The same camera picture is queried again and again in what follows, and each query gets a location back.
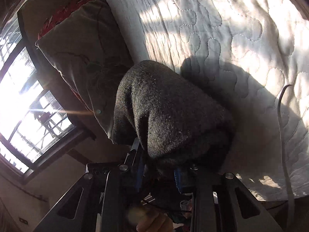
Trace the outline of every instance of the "red fabric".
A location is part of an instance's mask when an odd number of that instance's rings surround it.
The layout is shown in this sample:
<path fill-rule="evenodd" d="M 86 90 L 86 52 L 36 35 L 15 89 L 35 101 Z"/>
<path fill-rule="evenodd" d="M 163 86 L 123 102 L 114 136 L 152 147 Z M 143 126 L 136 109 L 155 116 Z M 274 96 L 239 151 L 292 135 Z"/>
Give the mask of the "red fabric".
<path fill-rule="evenodd" d="M 47 18 L 43 28 L 40 30 L 38 35 L 38 39 L 44 36 L 47 32 L 49 32 L 56 25 L 61 23 L 64 19 L 68 18 L 74 11 L 79 9 L 82 5 L 92 0 L 72 0 L 67 6 L 61 8 L 55 14 L 53 14 L 50 18 Z"/>

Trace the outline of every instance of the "hand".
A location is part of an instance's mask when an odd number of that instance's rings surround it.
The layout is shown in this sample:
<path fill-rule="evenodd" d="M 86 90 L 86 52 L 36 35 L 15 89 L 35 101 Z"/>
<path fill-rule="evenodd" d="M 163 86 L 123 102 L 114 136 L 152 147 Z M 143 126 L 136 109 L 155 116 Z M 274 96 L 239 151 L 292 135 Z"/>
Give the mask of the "hand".
<path fill-rule="evenodd" d="M 165 214 L 151 210 L 142 217 L 136 230 L 137 232 L 172 232 L 173 222 Z"/>

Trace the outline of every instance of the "cord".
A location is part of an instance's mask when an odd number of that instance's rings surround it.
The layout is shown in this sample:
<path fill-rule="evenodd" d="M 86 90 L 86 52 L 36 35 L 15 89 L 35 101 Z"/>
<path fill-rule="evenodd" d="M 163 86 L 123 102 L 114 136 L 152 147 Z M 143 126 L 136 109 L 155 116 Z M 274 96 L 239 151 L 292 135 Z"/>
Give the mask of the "cord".
<path fill-rule="evenodd" d="M 38 200 L 40 200 L 40 201 L 48 202 L 47 200 L 43 199 L 41 196 L 36 196 L 36 195 L 34 195 L 34 194 L 31 194 L 31 193 L 29 193 L 28 191 L 24 190 L 23 188 L 17 186 L 17 185 L 14 184 L 12 181 L 10 181 L 8 178 L 6 178 L 2 173 L 0 173 L 0 176 L 1 176 L 2 178 L 4 178 L 7 182 L 9 182 L 11 185 L 13 185 L 14 187 L 16 187 L 17 189 L 19 189 L 19 190 L 21 190 L 22 192 L 24 192 L 25 194 L 27 194 L 27 195 L 29 195 L 29 196 L 35 198 L 35 199 L 38 199 Z"/>
<path fill-rule="evenodd" d="M 174 209 L 169 209 L 169 208 L 162 208 L 160 206 L 157 206 L 155 204 L 152 204 L 150 203 L 149 201 L 146 201 L 143 199 L 143 202 L 146 202 L 147 204 L 155 207 L 155 208 L 158 208 L 158 209 L 161 209 L 161 210 L 164 210 L 164 211 L 167 211 L 167 212 L 171 212 L 171 213 L 192 213 L 192 211 L 189 211 L 189 210 L 174 210 Z"/>
<path fill-rule="evenodd" d="M 266 210 L 271 210 L 271 209 L 274 209 L 274 208 L 279 208 L 279 207 L 281 207 L 281 206 L 283 206 L 284 204 L 286 204 L 288 201 L 285 201 L 285 202 L 283 202 L 283 203 L 281 203 L 281 204 L 279 204 L 279 205 L 277 205 L 277 206 L 273 206 L 273 207 L 271 207 L 271 208 L 266 208 Z"/>
<path fill-rule="evenodd" d="M 285 160 L 285 143 L 282 138 L 282 133 L 283 133 L 283 126 L 282 126 L 282 118 L 281 118 L 281 100 L 282 97 L 285 93 L 285 90 L 292 85 L 286 85 L 283 87 L 282 92 L 279 96 L 279 102 L 278 102 L 278 108 L 277 108 L 277 114 L 278 114 L 278 124 L 279 124 L 279 135 L 280 135 L 280 146 L 281 146 L 281 164 L 282 164 L 282 169 L 285 177 L 285 184 L 286 184 L 286 193 L 288 195 L 288 217 L 286 221 L 286 227 L 288 228 L 293 220 L 294 220 L 294 209 L 295 209 L 295 202 L 294 202 L 294 194 L 292 190 L 292 184 L 291 180 L 289 178 L 289 173 L 286 167 L 286 160 Z"/>

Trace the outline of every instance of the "mattress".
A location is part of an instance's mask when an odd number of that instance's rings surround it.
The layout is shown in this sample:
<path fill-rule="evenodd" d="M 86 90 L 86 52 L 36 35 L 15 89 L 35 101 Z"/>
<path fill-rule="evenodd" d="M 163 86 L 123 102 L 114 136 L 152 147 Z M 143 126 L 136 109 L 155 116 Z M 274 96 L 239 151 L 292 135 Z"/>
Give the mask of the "mattress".
<path fill-rule="evenodd" d="M 238 127 L 222 172 L 259 200 L 287 198 L 277 120 L 295 197 L 309 193 L 309 23 L 289 0 L 107 0 L 135 63 L 151 59 L 228 109 Z"/>

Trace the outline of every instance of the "wrinkled sheet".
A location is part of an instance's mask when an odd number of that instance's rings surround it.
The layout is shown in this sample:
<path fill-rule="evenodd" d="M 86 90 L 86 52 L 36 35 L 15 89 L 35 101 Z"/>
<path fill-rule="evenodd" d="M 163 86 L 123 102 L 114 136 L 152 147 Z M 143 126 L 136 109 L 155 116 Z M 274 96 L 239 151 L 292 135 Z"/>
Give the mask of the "wrinkled sheet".
<path fill-rule="evenodd" d="M 287 165 L 309 193 L 309 23 L 289 0 L 107 0 L 135 63 L 151 59 L 232 110 L 238 130 L 222 172 L 260 200 L 286 199 L 277 121 L 282 100 Z"/>

